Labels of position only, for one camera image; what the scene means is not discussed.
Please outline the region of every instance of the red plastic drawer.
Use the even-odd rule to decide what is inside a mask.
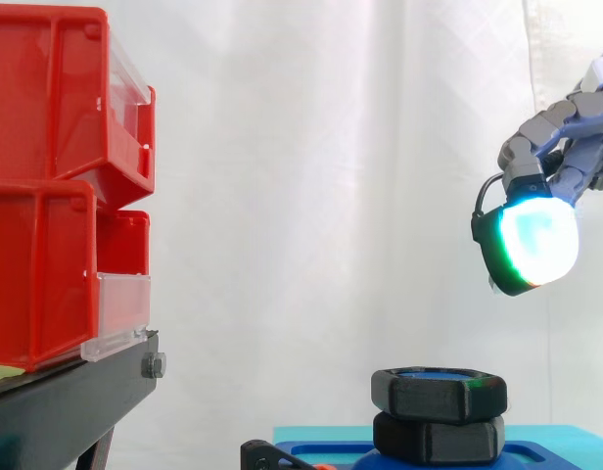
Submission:
[[[96,8],[0,5],[0,179],[80,179],[101,206],[154,191],[154,90]]]
[[[34,370],[102,330],[133,336],[149,320],[148,243],[147,215],[98,213],[88,183],[0,182],[0,365]]]

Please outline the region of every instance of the black metal bracket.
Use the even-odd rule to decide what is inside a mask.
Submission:
[[[0,470],[56,470],[77,459],[78,470],[104,468],[114,425],[156,388],[143,370],[158,352],[158,335],[148,336],[99,362],[1,380]]]
[[[241,446],[241,470],[316,470],[312,465],[280,450],[267,441],[248,441]]]

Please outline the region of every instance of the black clamp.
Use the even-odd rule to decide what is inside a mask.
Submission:
[[[316,470],[312,465],[280,450],[267,441],[248,441],[241,446],[241,470]]]

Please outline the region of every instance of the black hexagonal nut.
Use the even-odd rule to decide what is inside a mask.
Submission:
[[[405,367],[373,374],[371,400],[396,419],[459,425],[501,415],[508,391],[503,379],[477,370]]]
[[[381,454],[415,465],[488,465],[504,448],[504,420],[454,426],[380,413],[373,420],[373,444]]]

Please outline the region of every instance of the white backdrop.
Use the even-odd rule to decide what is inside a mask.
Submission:
[[[501,143],[603,50],[603,2],[96,3],[158,91],[138,207],[168,356],[110,469],[234,469],[273,426],[370,423],[371,373],[409,364],[500,374],[507,422],[603,435],[603,194],[575,271],[517,299],[469,229]]]

